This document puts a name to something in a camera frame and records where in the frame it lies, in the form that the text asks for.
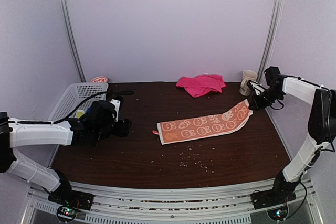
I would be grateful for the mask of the orange bunny towel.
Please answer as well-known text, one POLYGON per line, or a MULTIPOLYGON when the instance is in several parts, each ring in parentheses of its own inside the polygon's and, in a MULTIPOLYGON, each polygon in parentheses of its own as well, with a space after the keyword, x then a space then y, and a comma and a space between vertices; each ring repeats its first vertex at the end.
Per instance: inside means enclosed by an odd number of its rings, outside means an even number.
POLYGON ((252 115, 245 99, 222 114, 157 123, 152 133, 159 137, 162 145, 228 135, 243 128, 252 115))

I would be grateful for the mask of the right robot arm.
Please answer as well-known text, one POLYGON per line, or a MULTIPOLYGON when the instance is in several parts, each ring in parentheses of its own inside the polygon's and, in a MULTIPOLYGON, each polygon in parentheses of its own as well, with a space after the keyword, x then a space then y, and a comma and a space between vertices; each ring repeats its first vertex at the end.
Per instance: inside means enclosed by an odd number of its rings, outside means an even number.
POLYGON ((282 203, 294 196, 295 188, 323 152, 335 152, 335 90, 328 89, 301 77, 281 74, 278 67, 269 67, 264 71, 267 86, 248 80, 251 90, 249 108, 253 111, 272 108, 279 102, 283 108, 286 96, 296 98, 306 104, 308 115, 303 123, 298 123, 299 132, 293 136, 301 144, 290 163, 279 172, 272 189, 254 193, 255 201, 262 198, 272 203, 282 203))

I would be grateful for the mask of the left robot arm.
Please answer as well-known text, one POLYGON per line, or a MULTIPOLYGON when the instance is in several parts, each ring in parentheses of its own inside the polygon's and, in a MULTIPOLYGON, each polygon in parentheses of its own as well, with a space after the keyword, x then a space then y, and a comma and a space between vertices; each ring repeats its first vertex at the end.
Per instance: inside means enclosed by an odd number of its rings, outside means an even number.
POLYGON ((121 119, 121 101, 99 100, 79 118, 66 116, 58 121, 23 121, 1 112, 1 173, 14 174, 41 186, 55 200, 71 205, 79 198, 65 175, 24 156, 18 147, 31 145, 71 146, 110 136, 126 137, 132 122, 121 119))

